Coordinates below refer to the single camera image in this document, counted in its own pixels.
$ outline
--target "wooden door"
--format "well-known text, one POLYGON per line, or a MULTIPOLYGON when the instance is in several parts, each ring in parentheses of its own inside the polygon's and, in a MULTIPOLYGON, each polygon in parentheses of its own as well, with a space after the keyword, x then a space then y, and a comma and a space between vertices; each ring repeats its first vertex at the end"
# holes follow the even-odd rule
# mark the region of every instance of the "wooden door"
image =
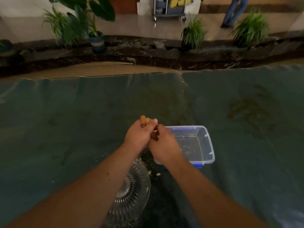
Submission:
POLYGON ((136 0, 110 0, 115 14, 137 14, 136 0))

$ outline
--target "forearm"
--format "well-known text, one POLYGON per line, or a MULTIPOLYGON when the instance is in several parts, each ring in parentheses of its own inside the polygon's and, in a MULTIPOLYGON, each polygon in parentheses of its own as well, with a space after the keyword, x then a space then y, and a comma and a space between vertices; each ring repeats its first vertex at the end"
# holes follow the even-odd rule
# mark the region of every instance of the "forearm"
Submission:
POLYGON ((182 188, 203 227, 267 227, 222 193, 182 155, 174 157, 166 167, 182 188))
POLYGON ((122 145, 96 168, 7 227, 100 227, 136 156, 122 145))

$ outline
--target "dark rock border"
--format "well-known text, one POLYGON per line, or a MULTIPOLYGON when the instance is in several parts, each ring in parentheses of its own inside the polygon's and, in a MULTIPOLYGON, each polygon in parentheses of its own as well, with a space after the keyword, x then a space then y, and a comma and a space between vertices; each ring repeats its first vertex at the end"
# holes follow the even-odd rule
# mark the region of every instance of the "dark rock border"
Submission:
POLYGON ((304 57, 304 37, 300 32, 271 35, 266 41, 237 48, 231 40, 205 41, 198 49, 185 51, 181 41, 134 36, 105 36, 107 51, 94 54, 87 41, 66 48, 62 42, 42 40, 15 44, 25 62, 9 65, 0 58, 1 76, 30 73, 94 61, 119 61, 176 70, 246 68, 304 57))

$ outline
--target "hand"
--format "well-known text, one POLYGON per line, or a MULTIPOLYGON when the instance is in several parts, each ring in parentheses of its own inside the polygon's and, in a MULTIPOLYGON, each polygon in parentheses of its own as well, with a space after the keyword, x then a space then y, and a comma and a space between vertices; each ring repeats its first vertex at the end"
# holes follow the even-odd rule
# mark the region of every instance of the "hand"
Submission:
POLYGON ((167 163, 172 161, 174 156, 182 156, 181 150, 171 130, 167 129, 162 124, 159 124, 157 129, 159 132, 159 139, 158 141, 150 139, 148 147, 155 159, 164 166, 167 166, 167 163))
POLYGON ((128 146, 129 149, 134 150, 138 155, 150 141, 151 133, 156 126, 157 119, 153 119, 150 124, 143 128, 140 126, 140 120, 137 120, 128 129, 124 145, 128 146))

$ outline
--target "clear glass plate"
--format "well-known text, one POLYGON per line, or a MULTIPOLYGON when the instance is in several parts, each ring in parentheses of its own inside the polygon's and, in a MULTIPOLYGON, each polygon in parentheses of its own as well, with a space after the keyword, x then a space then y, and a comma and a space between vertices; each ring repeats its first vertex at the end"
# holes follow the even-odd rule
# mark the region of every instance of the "clear glass plate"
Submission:
POLYGON ((104 226, 124 226, 137 218, 146 206, 150 187, 146 167, 135 160, 107 214, 104 226))

